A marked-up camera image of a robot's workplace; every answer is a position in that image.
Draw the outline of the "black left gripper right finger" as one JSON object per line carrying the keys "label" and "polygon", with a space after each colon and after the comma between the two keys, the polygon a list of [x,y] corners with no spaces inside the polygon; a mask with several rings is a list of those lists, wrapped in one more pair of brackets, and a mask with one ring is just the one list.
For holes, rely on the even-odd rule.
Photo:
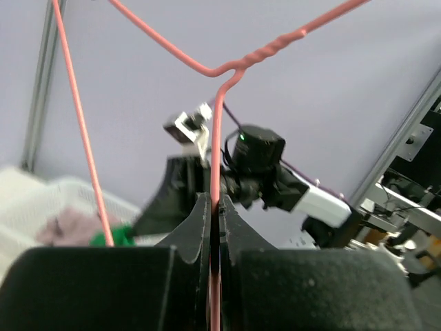
{"label": "black left gripper right finger", "polygon": [[421,330],[407,281],[384,253],[279,250],[220,200],[226,330]]}

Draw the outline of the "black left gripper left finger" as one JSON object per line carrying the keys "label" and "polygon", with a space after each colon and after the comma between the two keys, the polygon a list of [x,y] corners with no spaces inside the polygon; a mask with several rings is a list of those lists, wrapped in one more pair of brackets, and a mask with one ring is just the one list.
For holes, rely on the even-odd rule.
{"label": "black left gripper left finger", "polygon": [[33,248],[1,286],[2,330],[205,330],[211,203],[153,247]]}

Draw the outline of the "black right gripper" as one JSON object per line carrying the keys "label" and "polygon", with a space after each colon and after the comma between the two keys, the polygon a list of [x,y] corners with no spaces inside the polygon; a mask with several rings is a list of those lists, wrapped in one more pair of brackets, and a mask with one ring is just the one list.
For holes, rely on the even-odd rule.
{"label": "black right gripper", "polygon": [[198,156],[168,158],[159,189],[133,223],[132,235],[173,231],[189,216],[198,194],[210,191],[210,175],[211,166]]}

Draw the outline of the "green tank top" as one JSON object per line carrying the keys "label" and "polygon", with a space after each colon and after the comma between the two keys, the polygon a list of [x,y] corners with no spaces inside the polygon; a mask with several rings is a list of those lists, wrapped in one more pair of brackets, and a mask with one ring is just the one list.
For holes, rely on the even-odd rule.
{"label": "green tank top", "polygon": [[[118,225],[111,228],[112,238],[115,246],[135,246],[136,242],[130,225]],[[106,246],[105,234],[97,232],[91,239],[91,246]]]}

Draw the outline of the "pink hanger of green top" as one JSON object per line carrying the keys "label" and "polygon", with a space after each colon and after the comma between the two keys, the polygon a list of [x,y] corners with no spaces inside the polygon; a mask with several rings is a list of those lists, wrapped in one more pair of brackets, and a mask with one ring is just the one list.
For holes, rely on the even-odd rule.
{"label": "pink hanger of green top", "polygon": [[[127,7],[125,7],[119,1],[112,1],[111,4],[122,14],[124,14],[132,23],[137,25],[142,31],[144,31],[155,42],[165,48],[170,54],[174,55],[178,60],[182,61],[185,65],[189,66],[193,70],[199,72],[206,77],[219,77],[222,74],[233,70],[233,76],[228,79],[216,93],[215,106],[214,106],[214,119],[212,127],[212,159],[211,159],[211,178],[210,178],[210,197],[212,206],[212,218],[214,225],[211,227],[210,232],[210,280],[209,280],[209,308],[210,308],[210,329],[221,329],[221,278],[220,278],[220,235],[219,235],[219,201],[221,193],[220,184],[220,164],[221,164],[221,125],[223,114],[223,102],[227,92],[235,86],[243,77],[245,71],[252,67],[256,63],[264,61],[268,57],[274,56],[277,52],[286,48],[290,43],[304,38],[308,33],[320,28],[321,26],[341,17],[349,11],[364,4],[364,1],[346,1],[341,5],[335,7],[317,17],[313,21],[305,24],[304,26],[294,30],[293,32],[282,34],[275,40],[268,43],[266,46],[255,50],[252,53],[245,55],[242,59],[229,61],[217,68],[207,68],[201,63],[197,62],[193,58],[189,57],[183,51],[179,50],[175,45],[170,43],[167,39],[162,37],[159,33],[149,27],[145,22],[139,19],[133,14]],[[96,197],[96,204],[99,209],[101,218],[101,224],[103,233],[105,234],[106,245],[113,246],[113,238],[111,233],[111,227],[108,222],[107,212],[105,210],[105,203],[103,200],[102,190],[99,184],[98,174],[96,172],[96,166],[94,157],[92,154],[92,147],[90,145],[90,139],[88,136],[87,126],[85,124],[85,118],[83,114],[83,108],[81,105],[80,94],[76,83],[76,77],[74,74],[74,68],[72,59],[70,56],[70,50],[68,47],[68,40],[65,35],[65,28],[63,25],[63,19],[58,1],[52,2],[54,14],[57,21],[57,28],[59,31],[59,37],[61,40],[61,47],[63,56],[65,58],[65,66],[68,71],[70,88],[72,91],[72,98],[74,100],[74,106],[76,110],[76,116],[79,122],[79,129],[81,138],[83,141],[83,148],[85,150],[86,159],[88,161],[88,168],[90,177],[92,180],[92,186]]]}

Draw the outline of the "mauve pink tank top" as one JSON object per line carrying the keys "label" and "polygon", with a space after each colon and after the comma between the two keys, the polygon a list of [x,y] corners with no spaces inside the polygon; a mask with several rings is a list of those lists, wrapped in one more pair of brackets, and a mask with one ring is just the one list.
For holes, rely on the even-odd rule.
{"label": "mauve pink tank top", "polygon": [[73,208],[66,208],[38,230],[35,240],[49,246],[87,246],[102,233],[101,218]]}

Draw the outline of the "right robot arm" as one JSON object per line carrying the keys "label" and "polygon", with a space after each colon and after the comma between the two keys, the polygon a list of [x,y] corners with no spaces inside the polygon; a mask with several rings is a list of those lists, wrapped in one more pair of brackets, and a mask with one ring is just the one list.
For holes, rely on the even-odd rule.
{"label": "right robot arm", "polygon": [[[206,159],[207,129],[197,141],[185,141],[176,128],[167,131],[183,146],[183,153],[167,160],[163,182],[155,197],[134,222],[135,237],[171,232],[192,211],[198,194],[209,189],[210,164]],[[351,240],[361,216],[350,205],[309,183],[282,165],[285,140],[273,130],[244,125],[232,154],[221,152],[220,191],[233,203],[249,208],[256,200],[263,207],[307,215],[304,230],[319,248],[343,248]]]}

